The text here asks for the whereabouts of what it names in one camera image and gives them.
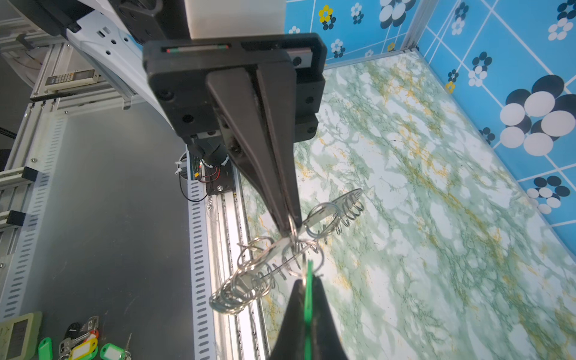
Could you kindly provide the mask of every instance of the gray metal panel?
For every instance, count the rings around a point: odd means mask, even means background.
[[[401,50],[407,50],[415,48],[428,25],[428,21],[432,17],[434,13],[434,9],[438,5],[439,0],[421,0],[418,8],[416,9],[416,13],[414,14],[414,18],[410,23],[410,27],[408,28],[408,32],[404,37],[404,41],[402,42],[402,46],[400,47]]]
[[[406,52],[404,50],[397,50],[397,51],[391,51],[391,52],[385,52],[383,54],[379,54],[379,55],[373,55],[370,56],[369,58],[357,58],[357,59],[350,59],[350,60],[345,60],[345,61],[340,61],[337,63],[331,63],[328,64],[326,66],[324,66],[325,70],[328,69],[333,69],[335,67],[340,67],[340,66],[348,66],[348,65],[352,65],[352,64],[357,64],[357,63],[361,63],[364,61],[372,61],[372,60],[376,60],[376,59],[381,59],[381,58],[388,58],[390,56],[395,56],[398,54],[402,54],[404,52]]]
[[[6,170],[20,168],[26,163],[28,150],[30,149],[32,138],[35,135],[36,124],[42,114],[42,110],[43,106],[40,103],[31,103],[28,105],[22,122],[20,123],[18,135],[16,135],[16,139],[14,140],[12,151],[10,152],[10,156],[8,156]]]
[[[32,94],[30,97],[45,94],[44,84],[46,83],[46,79],[52,75],[55,75],[54,72],[58,68],[59,63],[62,62],[61,60],[66,57],[66,52],[66,46],[63,43],[54,44],[49,47],[48,52],[46,53],[46,57],[42,62],[42,68],[40,69],[38,79],[34,84],[34,88],[32,89]]]
[[[188,197],[199,200],[206,194],[204,184],[192,181],[188,185]],[[212,295],[210,286],[210,259],[206,231],[206,201],[188,202],[190,218],[190,266],[192,274],[192,304],[194,308],[194,356],[192,359],[216,359],[214,337],[214,312],[208,304]]]
[[[7,240],[9,240],[10,245],[7,249],[7,254],[11,259],[10,266],[5,270],[3,275],[5,281],[2,281],[3,290],[0,296],[0,320],[2,321],[12,319],[20,314],[26,285],[28,284],[28,278],[32,268],[32,259],[34,258],[36,250],[39,230],[49,196],[50,181],[56,167],[58,150],[62,143],[64,127],[66,125],[64,119],[53,119],[47,115],[44,115],[43,120],[50,124],[50,129],[46,134],[47,141],[42,151],[42,161],[35,163],[39,165],[39,174],[31,191],[31,201],[27,200],[28,205],[26,206],[24,206],[23,203],[20,204],[20,207],[25,208],[27,212],[24,225],[19,233],[13,232],[8,235],[8,232],[4,232],[2,235],[2,242],[6,244],[8,242]],[[21,149],[24,149],[26,152],[29,151],[31,142],[24,142],[23,144],[24,147],[18,147],[16,152],[21,153]],[[15,189],[12,194],[14,195],[17,192],[18,188]],[[0,200],[0,203],[4,202],[5,198],[10,202],[10,204],[6,206],[12,206],[11,202],[14,197],[6,196]]]
[[[10,13],[14,13],[12,7],[6,1],[2,1],[0,2],[0,18],[7,14],[5,10],[11,10]],[[27,20],[15,14],[14,18],[0,21],[0,52],[25,50],[24,45],[16,40],[16,37],[22,33],[26,34],[25,40],[33,47],[50,46],[66,41],[62,36],[52,36],[42,29],[37,29]]]
[[[71,116],[20,313],[40,339],[101,317],[101,344],[135,359],[193,358],[181,139],[149,104]]]
[[[98,62],[98,60],[96,60],[95,58],[93,58],[92,56],[88,55],[87,53],[83,52],[81,49],[79,48],[75,48],[75,50],[77,51],[78,54],[82,54],[82,56],[86,59],[87,62],[90,63],[90,65],[92,65],[92,67],[94,69],[96,69],[96,71],[98,71],[98,73],[100,75],[102,75],[102,77],[104,79],[106,79],[106,81],[108,81],[108,83],[110,85],[112,85],[112,87],[120,94],[122,95],[122,97],[124,98],[124,101],[126,102],[126,104],[124,105],[124,109],[128,110],[131,106],[131,99],[132,96],[136,95],[136,92],[134,90],[132,90],[125,82],[124,80],[122,80],[118,75],[116,75],[113,71],[111,71],[109,68],[107,68],[106,66],[104,66],[103,64],[101,64],[100,62]]]
[[[247,245],[252,239],[248,228],[248,221],[244,207],[244,193],[242,190],[242,181],[240,172],[235,167],[234,169],[234,184],[236,185],[236,196],[234,197],[234,204],[238,223],[238,232],[240,233],[240,243]],[[251,314],[251,326],[253,335],[254,351],[258,359],[265,360],[270,354],[268,348],[268,335],[266,333],[266,324],[264,323],[264,314],[262,313],[261,300],[258,299],[253,304],[248,305],[248,311]]]

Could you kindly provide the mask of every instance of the black cable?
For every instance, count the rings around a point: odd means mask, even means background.
[[[42,64],[41,62],[39,62],[34,56],[30,55],[30,54],[28,53],[28,50],[25,50],[24,53],[25,53],[29,58],[31,58],[32,60],[34,60],[35,62],[37,62],[38,64],[43,65],[43,64]]]
[[[12,132],[12,131],[5,129],[3,127],[0,127],[0,134],[7,136],[11,139],[16,139],[16,135],[17,135],[15,132]]]
[[[182,196],[184,196],[186,198],[186,200],[191,201],[193,203],[199,203],[202,200],[206,199],[206,197],[208,196],[208,194],[212,191],[212,185],[213,183],[210,182],[210,189],[208,191],[206,191],[206,195],[204,195],[203,198],[201,198],[200,200],[192,200],[192,199],[188,199],[188,197],[186,196],[186,194],[184,193],[184,190],[182,189],[182,181],[180,180],[180,176],[178,176],[178,183],[180,184],[180,192],[182,193]]]
[[[27,68],[29,68],[29,69],[32,69],[32,70],[40,70],[40,69],[36,69],[35,67],[31,67],[31,66],[27,66],[27,65],[22,64],[21,62],[19,62],[18,60],[16,60],[16,58],[12,58],[12,60],[14,60],[14,61],[15,61],[16,63],[18,63],[19,65],[24,66],[24,67],[27,67]]]

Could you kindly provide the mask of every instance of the red wire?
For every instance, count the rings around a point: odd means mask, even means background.
[[[214,176],[214,175],[216,174],[216,172],[218,172],[218,176],[216,177],[216,179],[210,180],[210,181],[202,181],[202,180],[198,179],[198,181],[201,182],[201,183],[205,183],[205,184],[206,184],[206,183],[214,182],[214,181],[218,180],[218,178],[220,177],[220,167],[218,167],[218,168],[214,171],[214,173],[213,173],[212,175],[204,175],[204,176],[201,176],[201,177],[200,177],[200,178],[203,178],[203,177],[208,177],[208,178],[210,178],[210,177]]]
[[[220,168],[218,168],[218,176],[216,177],[216,179],[212,180],[212,182],[218,180],[219,177],[220,177]]]

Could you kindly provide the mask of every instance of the green key tag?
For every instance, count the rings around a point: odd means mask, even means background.
[[[38,360],[52,360],[52,339],[44,338],[38,345]]]
[[[102,360],[121,360],[123,359],[124,349],[114,344],[106,344],[100,350],[100,358]]]
[[[98,345],[96,346],[96,349],[94,349],[94,351],[92,351],[90,353],[90,355],[88,355],[85,359],[86,360],[92,360],[93,358],[96,357],[96,355],[98,355]]]
[[[312,360],[312,260],[308,260],[306,272],[306,290],[304,296],[304,324],[306,326],[306,343],[304,344],[304,360]]]

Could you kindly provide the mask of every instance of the black bracket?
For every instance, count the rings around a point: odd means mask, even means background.
[[[110,0],[110,4],[140,44],[190,37],[183,0]]]
[[[229,155],[283,236],[290,217],[302,224],[293,143],[316,133],[326,53],[317,34],[144,46],[148,82],[176,133],[198,157]]]
[[[80,31],[81,27],[76,21],[94,11],[76,0],[10,0],[10,3],[48,34],[62,35],[64,38],[67,38],[67,30],[74,33]],[[31,45],[26,45],[24,37],[18,41],[30,50],[28,46]]]
[[[20,211],[10,210],[8,213],[8,218],[6,219],[6,223],[8,225],[14,226],[22,226],[24,225],[24,219],[26,218],[25,213],[21,213]]]
[[[234,190],[234,173],[232,162],[228,161],[226,165],[220,166],[220,176],[207,186],[208,195],[218,195],[225,191]]]
[[[16,41],[22,44],[27,50],[34,50],[34,46],[26,40],[26,34],[22,33],[16,36]]]

